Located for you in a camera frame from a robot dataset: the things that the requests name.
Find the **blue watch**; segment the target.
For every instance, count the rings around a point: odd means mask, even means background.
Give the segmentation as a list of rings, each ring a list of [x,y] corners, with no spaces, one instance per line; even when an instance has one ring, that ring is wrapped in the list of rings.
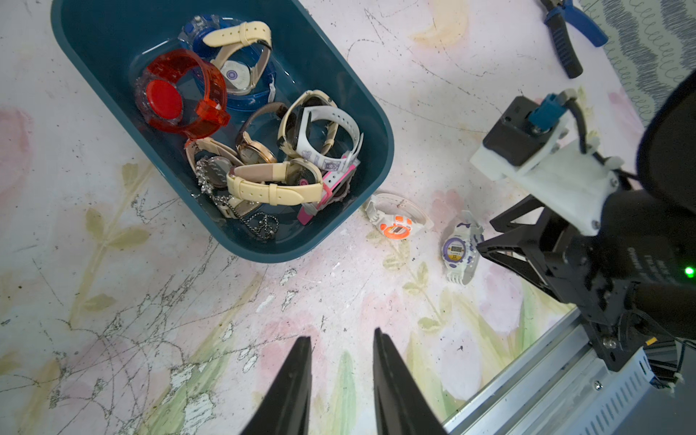
[[[243,22],[235,18],[222,17],[218,14],[202,14],[194,16],[183,25],[179,33],[179,43],[182,47],[192,50],[201,59],[211,63],[219,52],[218,48],[211,48],[203,43],[203,37],[217,29],[234,27]],[[241,61],[243,65],[252,66],[259,58],[261,47],[254,45],[245,48],[231,58],[232,61]],[[255,112],[263,105],[272,103],[276,97],[276,70],[271,62],[266,67],[257,87],[248,95],[233,95],[228,93],[228,108],[237,112]]]

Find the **pink white watch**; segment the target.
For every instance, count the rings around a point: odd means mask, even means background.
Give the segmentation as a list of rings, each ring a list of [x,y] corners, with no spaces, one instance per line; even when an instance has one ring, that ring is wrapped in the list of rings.
[[[328,205],[342,202],[350,192],[350,185],[360,162],[352,164],[348,170],[328,171],[323,177],[323,192],[318,202],[304,203],[297,215],[298,221],[307,226],[309,222]]]

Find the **beige triangular watch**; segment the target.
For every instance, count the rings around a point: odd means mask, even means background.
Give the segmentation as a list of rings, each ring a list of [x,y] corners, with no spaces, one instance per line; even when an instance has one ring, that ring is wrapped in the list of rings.
[[[337,108],[334,100],[320,90],[309,90],[301,94],[285,111],[277,133],[277,145],[288,159],[298,158],[297,128],[306,107],[330,106]]]

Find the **silver white watch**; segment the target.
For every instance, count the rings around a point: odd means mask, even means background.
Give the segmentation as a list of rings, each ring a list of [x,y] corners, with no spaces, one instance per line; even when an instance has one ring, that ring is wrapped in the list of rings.
[[[305,160],[327,172],[344,173],[351,166],[362,150],[364,134],[353,117],[347,112],[333,106],[311,106],[301,112],[297,146],[295,150]],[[310,141],[310,128],[314,123],[326,123],[326,139],[350,139],[352,145],[340,157],[329,157],[317,150]]]

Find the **red watch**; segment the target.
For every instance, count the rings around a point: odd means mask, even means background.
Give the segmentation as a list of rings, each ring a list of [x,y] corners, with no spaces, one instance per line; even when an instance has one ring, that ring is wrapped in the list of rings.
[[[203,96],[196,103],[195,116],[186,121],[178,83],[194,71],[201,72]],[[190,140],[206,138],[230,120],[227,85],[221,71],[187,49],[162,54],[143,70],[135,83],[135,102],[148,125]]]

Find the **black watch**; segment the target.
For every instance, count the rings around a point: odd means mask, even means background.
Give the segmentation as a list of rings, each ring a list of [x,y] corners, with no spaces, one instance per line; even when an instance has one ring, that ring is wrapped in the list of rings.
[[[235,139],[237,154],[245,165],[277,163],[277,157],[260,141],[255,141],[248,133],[248,128],[260,116],[275,114],[283,119],[288,107],[284,103],[268,103],[253,112],[239,129]]]

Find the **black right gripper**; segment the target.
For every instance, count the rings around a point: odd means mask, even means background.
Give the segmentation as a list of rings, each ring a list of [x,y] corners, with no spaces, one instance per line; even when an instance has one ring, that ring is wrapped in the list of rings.
[[[498,233],[480,255],[556,301],[575,305],[597,356],[619,371],[652,338],[695,338],[695,214],[644,190],[611,195],[594,237],[574,236],[554,252],[564,230],[517,219],[545,205],[527,195],[491,219]]]

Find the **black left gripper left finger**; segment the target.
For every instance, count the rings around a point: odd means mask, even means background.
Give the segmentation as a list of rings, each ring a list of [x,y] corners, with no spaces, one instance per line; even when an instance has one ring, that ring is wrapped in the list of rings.
[[[308,434],[311,390],[311,338],[301,336],[241,434]]]

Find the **silver rhinestone watch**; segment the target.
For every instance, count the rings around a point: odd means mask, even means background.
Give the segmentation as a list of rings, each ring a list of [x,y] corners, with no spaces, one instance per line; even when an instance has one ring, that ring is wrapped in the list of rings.
[[[258,202],[243,200],[232,195],[228,188],[200,187],[226,219],[235,219],[259,240],[270,240],[277,235],[278,220],[259,210]]]

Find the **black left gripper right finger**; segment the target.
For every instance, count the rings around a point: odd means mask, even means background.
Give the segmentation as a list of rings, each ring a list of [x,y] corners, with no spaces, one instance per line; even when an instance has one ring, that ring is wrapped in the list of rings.
[[[446,434],[387,333],[373,336],[373,395],[379,434]]]

